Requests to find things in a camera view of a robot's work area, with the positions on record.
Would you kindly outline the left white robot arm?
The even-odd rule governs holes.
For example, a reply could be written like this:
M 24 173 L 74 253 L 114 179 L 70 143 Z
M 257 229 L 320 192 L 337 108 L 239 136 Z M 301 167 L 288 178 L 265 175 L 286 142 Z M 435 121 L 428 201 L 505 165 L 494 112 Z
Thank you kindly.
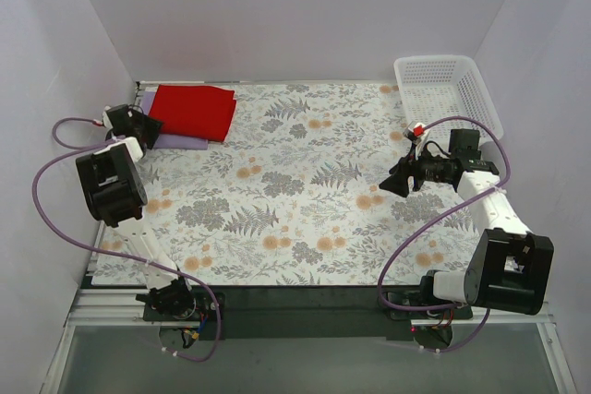
M 136 168 L 153 148 L 163 123 L 132 105 L 118 105 L 104 109 L 103 125 L 121 139 L 76 159 L 90 214 L 111 227 L 131 255 L 146 262 L 143 274 L 149 292 L 137 299 L 161 315 L 186 318 L 196 308 L 195 298 L 143 216 L 149 200 Z

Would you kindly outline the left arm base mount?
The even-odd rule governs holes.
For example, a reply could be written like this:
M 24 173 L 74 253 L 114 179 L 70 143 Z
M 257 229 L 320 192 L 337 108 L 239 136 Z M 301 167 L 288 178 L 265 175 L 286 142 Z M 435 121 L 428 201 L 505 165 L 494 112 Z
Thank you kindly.
M 211 296 L 198 288 L 176 290 L 164 288 L 138 293 L 135 300 L 143 304 L 142 319 L 149 322 L 216 322 L 223 317 L 224 294 L 216 293 L 219 312 Z

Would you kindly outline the red t shirt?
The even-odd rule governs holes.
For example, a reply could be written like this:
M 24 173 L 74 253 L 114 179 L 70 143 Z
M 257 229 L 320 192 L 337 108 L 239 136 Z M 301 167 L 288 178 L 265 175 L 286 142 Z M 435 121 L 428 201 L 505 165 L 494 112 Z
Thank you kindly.
M 166 135 L 224 142 L 237 101 L 233 90 L 213 86 L 161 85 L 148 116 L 163 123 Z

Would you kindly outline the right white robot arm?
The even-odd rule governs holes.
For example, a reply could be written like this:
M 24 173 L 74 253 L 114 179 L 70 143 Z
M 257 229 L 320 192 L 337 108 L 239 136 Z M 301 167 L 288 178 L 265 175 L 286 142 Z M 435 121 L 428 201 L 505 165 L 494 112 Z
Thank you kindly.
M 480 134 L 454 129 L 449 151 L 428 150 L 421 126 L 406 131 L 412 145 L 380 183 L 380 189 L 407 197 L 425 182 L 450 185 L 466 204 L 480 239 L 465 270 L 431 269 L 409 294 L 386 292 L 385 306 L 401 311 L 440 311 L 461 305 L 524 315 L 537 314 L 544 302 L 554 253 L 552 242 L 519 219 L 501 192 L 500 174 L 481 158 Z

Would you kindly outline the white plastic basket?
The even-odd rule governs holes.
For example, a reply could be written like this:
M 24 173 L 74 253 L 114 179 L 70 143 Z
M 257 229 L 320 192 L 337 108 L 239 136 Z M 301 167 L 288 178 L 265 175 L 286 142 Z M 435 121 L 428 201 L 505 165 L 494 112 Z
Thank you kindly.
M 502 138 L 501 121 L 472 58 L 451 54 L 408 56 L 395 60 L 393 69 L 409 123 L 431 124 L 461 115 Z

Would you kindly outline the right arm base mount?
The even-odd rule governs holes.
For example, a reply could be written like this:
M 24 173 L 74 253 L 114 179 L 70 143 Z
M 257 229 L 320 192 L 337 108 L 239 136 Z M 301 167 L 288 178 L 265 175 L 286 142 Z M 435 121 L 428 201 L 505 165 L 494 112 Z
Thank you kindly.
M 473 318 L 471 307 L 447 304 L 452 302 L 432 299 L 411 286 L 385 290 L 378 298 L 378 307 L 390 320 L 407 326 L 410 341 L 419 349 L 440 352 L 452 346 L 454 322 Z

